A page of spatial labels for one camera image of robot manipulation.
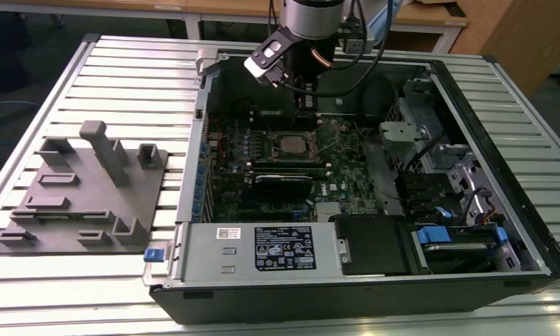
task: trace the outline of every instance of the sticker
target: sticker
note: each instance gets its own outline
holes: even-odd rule
[[[457,22],[457,21],[445,21],[444,25],[446,25],[446,26],[465,26],[466,23],[465,22]]]
[[[238,227],[218,227],[216,238],[217,239],[240,239],[241,229]]]
[[[314,270],[316,251],[310,226],[256,227],[254,267],[258,271]]]
[[[153,8],[156,8],[156,9],[166,9],[169,11],[180,11],[181,10],[181,8],[177,7],[177,6],[158,6],[158,5],[156,5],[156,6],[153,6]]]

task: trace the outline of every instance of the blue tab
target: blue tab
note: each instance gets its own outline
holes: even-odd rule
[[[162,263],[164,262],[164,249],[162,248],[146,248],[142,254],[142,261],[146,263]]]
[[[505,242],[508,240],[508,235],[505,233],[504,227],[497,227],[496,228],[496,236],[497,236],[497,240],[499,242]]]
[[[452,214],[441,206],[436,206],[436,210],[438,210],[441,216],[445,218],[452,218]]]
[[[421,244],[449,243],[448,230],[444,226],[425,226],[417,231],[417,238]]]

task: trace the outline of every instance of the wooden table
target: wooden table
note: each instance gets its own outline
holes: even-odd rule
[[[276,0],[276,10],[281,0]],[[188,38],[202,39],[201,22],[266,23],[266,0],[0,0],[0,11],[184,20]],[[468,18],[441,5],[401,7],[390,31],[437,34],[434,53],[448,53]]]

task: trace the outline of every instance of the white label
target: white label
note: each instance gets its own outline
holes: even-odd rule
[[[218,227],[216,238],[217,239],[240,239],[241,229],[238,227]]]
[[[446,26],[465,26],[465,25],[466,25],[466,23],[464,23],[464,22],[457,22],[457,21],[445,21],[445,22],[444,22],[444,24],[445,24]]]
[[[156,8],[156,9],[166,9],[169,11],[180,11],[181,10],[181,8],[177,7],[177,6],[153,6],[153,8]]]

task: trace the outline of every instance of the table leg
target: table leg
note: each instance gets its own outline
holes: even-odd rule
[[[196,13],[184,13],[185,26],[186,26],[186,37],[189,40],[201,40],[201,16]]]
[[[438,54],[449,53],[449,49],[452,48],[456,37],[458,37],[461,27],[448,27],[446,31],[440,35],[437,39],[436,45],[433,47],[432,52]]]
[[[56,28],[64,27],[64,15],[62,14],[50,14],[52,22],[54,23]]]

